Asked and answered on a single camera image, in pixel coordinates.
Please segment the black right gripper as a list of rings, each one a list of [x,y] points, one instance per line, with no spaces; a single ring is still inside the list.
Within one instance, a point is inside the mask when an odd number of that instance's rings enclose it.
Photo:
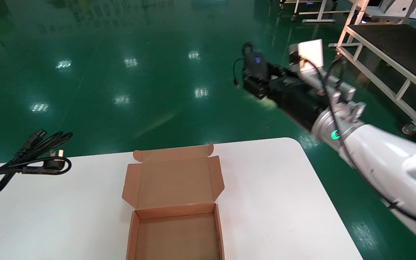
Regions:
[[[295,72],[279,65],[267,65],[270,80],[245,77],[243,88],[257,99],[268,97],[307,132],[329,101],[317,89],[300,79]]]

